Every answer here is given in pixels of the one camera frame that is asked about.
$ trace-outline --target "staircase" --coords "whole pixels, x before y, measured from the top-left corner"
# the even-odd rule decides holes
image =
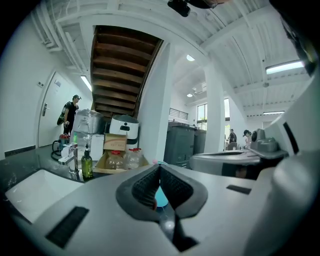
[[[91,51],[93,108],[106,121],[113,115],[137,117],[151,66],[163,41],[117,26],[96,26]]]

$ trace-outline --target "fluorescent light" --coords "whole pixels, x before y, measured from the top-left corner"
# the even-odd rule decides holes
[[[281,64],[273,67],[267,67],[265,71],[267,75],[270,75],[270,74],[281,72],[281,71],[303,68],[304,66],[305,65],[302,61],[295,61],[295,62]]]
[[[284,111],[270,111],[270,112],[263,112],[263,115],[276,115],[276,114],[283,114]]]
[[[88,86],[89,90],[92,92],[91,84],[89,83],[87,77],[85,75],[80,76],[82,81],[84,81],[85,85]]]
[[[195,59],[192,58],[189,54],[186,56],[186,59],[190,62],[193,62]]]

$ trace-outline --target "faucet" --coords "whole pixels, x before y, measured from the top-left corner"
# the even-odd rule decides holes
[[[69,148],[69,153],[67,156],[61,157],[58,162],[62,166],[66,166],[69,164],[69,172],[72,174],[76,174],[79,172],[78,170],[78,144],[77,143],[69,143],[63,145],[64,147]],[[74,169],[71,169],[70,162],[74,160]]]

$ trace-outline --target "round ceiling light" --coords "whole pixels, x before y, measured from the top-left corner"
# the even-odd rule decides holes
[[[186,59],[190,62],[193,62],[195,59],[192,58],[189,54],[186,56]]]

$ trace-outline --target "door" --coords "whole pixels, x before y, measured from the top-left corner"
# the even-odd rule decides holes
[[[53,75],[41,107],[38,145],[51,145],[64,132],[63,124],[57,125],[58,117],[69,98],[69,83],[57,72]]]

